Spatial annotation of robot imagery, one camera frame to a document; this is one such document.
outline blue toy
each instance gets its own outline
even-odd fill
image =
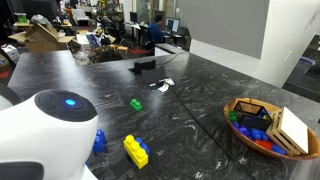
[[[106,143],[107,143],[106,136],[105,136],[103,130],[98,129],[97,130],[97,134],[96,134],[96,139],[95,139],[94,144],[93,144],[92,151],[94,153],[103,152],[104,149],[105,149]]]
[[[231,122],[232,125],[243,135],[249,137],[250,136],[250,132],[248,131],[248,129],[244,126],[240,126],[237,122]]]
[[[146,151],[147,155],[150,156],[150,150],[148,146],[142,142],[142,139],[136,138],[135,140],[139,143],[140,147]]]
[[[276,145],[276,144],[274,144],[274,145],[272,146],[271,150],[272,150],[273,152],[276,152],[276,153],[279,153],[279,154],[285,154],[285,153],[286,153],[285,150],[283,150],[281,147],[279,147],[279,146]]]
[[[253,138],[253,140],[263,140],[263,141],[269,141],[270,138],[267,135],[265,131],[261,131],[258,129],[249,129],[250,135]]]

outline wooden block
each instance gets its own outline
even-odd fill
[[[300,152],[308,154],[308,126],[286,107],[283,108],[279,130]]]
[[[273,119],[273,123],[270,125],[270,127],[267,129],[268,136],[275,142],[278,146],[280,146],[283,150],[286,151],[289,155],[294,155],[294,153],[283,143],[281,143],[281,140],[278,138],[278,134],[276,134],[277,126],[280,119],[280,111],[276,111],[270,114],[271,118]]]
[[[307,154],[308,127],[287,108],[272,113],[271,117],[273,124],[267,130],[270,138],[287,154]]]
[[[294,155],[300,155],[300,151],[297,150],[296,147],[292,146],[291,143],[288,143],[287,139],[284,138],[283,135],[280,133],[279,125],[281,122],[282,114],[283,114],[282,110],[278,110],[277,121],[276,121],[277,123],[273,129],[274,135],[277,137],[280,143],[283,143],[289,149],[291,153],[293,153]]]

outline robot eye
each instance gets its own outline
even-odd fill
[[[66,104],[68,104],[70,106],[74,106],[74,105],[76,105],[76,101],[74,101],[72,99],[66,99]]]

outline white robot head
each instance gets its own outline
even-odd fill
[[[87,99],[46,90],[0,111],[0,117],[1,179],[88,177],[85,161],[94,143],[98,116]]]

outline lego brick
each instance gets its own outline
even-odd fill
[[[274,145],[272,146],[271,150],[272,150],[273,152],[276,152],[276,153],[279,153],[279,154],[285,154],[285,153],[286,153],[285,150],[283,150],[280,146],[278,146],[278,145],[276,145],[276,144],[274,144]]]
[[[249,129],[250,135],[254,140],[263,140],[263,141],[269,141],[270,138],[267,135],[265,131],[261,131],[258,129]]]
[[[238,129],[241,134],[245,135],[245,136],[250,136],[250,132],[248,131],[248,129],[244,126],[239,126],[239,129]]]
[[[236,113],[233,110],[229,112],[229,120],[231,122],[237,122]]]
[[[142,139],[136,138],[136,141],[139,143],[140,147],[144,149],[148,156],[150,156],[150,150],[146,144],[143,143]]]
[[[134,139],[134,136],[128,135],[123,141],[123,145],[128,155],[139,169],[148,164],[148,155],[146,151],[140,147],[139,142]]]
[[[95,138],[95,141],[93,144],[92,151],[94,153],[103,152],[105,149],[105,144],[106,144],[105,134],[104,134],[103,130],[98,129],[97,134],[96,134],[96,138]]]
[[[260,141],[260,140],[256,140],[254,141],[255,143],[259,144],[260,146],[263,146],[266,149],[271,150],[272,146],[274,145],[274,143],[270,142],[270,141]]]
[[[137,101],[136,99],[131,100],[130,106],[136,111],[140,111],[142,109],[141,103],[139,101]]]

